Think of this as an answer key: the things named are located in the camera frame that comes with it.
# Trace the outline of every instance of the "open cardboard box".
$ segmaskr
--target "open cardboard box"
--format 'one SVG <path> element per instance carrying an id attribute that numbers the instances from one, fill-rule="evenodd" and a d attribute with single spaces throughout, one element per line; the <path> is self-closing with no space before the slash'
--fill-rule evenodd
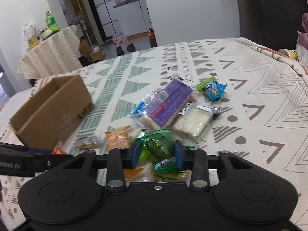
<path id="1" fill-rule="evenodd" d="M 33 149 L 65 142 L 93 108 L 80 75 L 56 76 L 12 116 L 10 126 Z"/>

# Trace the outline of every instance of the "kitchen counter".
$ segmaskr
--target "kitchen counter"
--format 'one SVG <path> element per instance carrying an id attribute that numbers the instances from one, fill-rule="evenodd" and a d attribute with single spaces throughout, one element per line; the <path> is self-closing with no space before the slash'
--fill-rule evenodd
<path id="1" fill-rule="evenodd" d="M 125 4 L 129 4 L 131 2 L 136 2 L 136 1 L 140 1 L 140 0 L 128 0 L 128 1 L 125 1 L 125 2 L 121 2 L 121 3 L 117 4 L 116 6 L 113 6 L 113 8 L 116 8 L 116 7 L 125 5 Z"/>

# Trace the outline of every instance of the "white label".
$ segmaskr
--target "white label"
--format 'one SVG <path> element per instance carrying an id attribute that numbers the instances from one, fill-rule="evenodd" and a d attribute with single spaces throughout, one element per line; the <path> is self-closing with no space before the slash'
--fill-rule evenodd
<path id="1" fill-rule="evenodd" d="M 161 91 L 157 96 L 157 100 L 159 100 L 160 102 L 164 102 L 168 98 L 168 96 L 169 95 L 165 91 Z"/>
<path id="2" fill-rule="evenodd" d="M 185 115 L 187 112 L 188 112 L 188 110 L 190 109 L 190 107 L 192 106 L 192 104 L 191 103 L 186 103 L 185 104 L 185 106 L 184 107 L 182 107 L 182 109 L 179 111 L 179 115 Z"/>
<path id="3" fill-rule="evenodd" d="M 209 113 L 211 113 L 211 116 L 213 115 L 213 110 L 211 108 L 209 108 L 209 107 L 205 107 L 205 106 L 202 106 L 202 105 L 197 105 L 196 108 L 208 111 Z"/>

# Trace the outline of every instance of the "silver screw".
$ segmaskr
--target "silver screw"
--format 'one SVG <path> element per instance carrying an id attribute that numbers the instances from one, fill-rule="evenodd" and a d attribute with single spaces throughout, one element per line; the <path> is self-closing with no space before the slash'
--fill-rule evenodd
<path id="1" fill-rule="evenodd" d="M 108 182 L 108 185 L 110 187 L 121 187 L 123 185 L 123 182 L 121 180 L 111 180 Z"/>
<path id="2" fill-rule="evenodd" d="M 154 189 L 155 189 L 155 190 L 162 190 L 163 187 L 162 187 L 162 186 L 159 186 L 159 185 L 156 185 L 156 186 L 154 186 Z"/>
<path id="3" fill-rule="evenodd" d="M 208 185 L 208 183 L 205 180 L 195 180 L 192 182 L 192 184 L 194 187 L 198 188 L 206 187 Z"/>

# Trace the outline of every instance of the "clear plastic bottle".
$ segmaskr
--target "clear plastic bottle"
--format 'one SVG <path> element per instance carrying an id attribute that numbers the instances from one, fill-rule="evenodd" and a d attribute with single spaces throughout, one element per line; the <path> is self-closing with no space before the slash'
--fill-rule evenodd
<path id="1" fill-rule="evenodd" d="M 29 43 L 30 48 L 34 48 L 36 45 L 39 44 L 38 38 L 35 35 L 34 27 L 30 23 L 25 23 L 25 27 L 23 29 L 25 37 Z"/>
<path id="2" fill-rule="evenodd" d="M 60 30 L 60 27 L 56 24 L 54 16 L 49 12 L 49 10 L 46 10 L 45 12 L 46 12 L 45 22 L 47 24 L 47 27 L 51 29 L 53 32 Z"/>

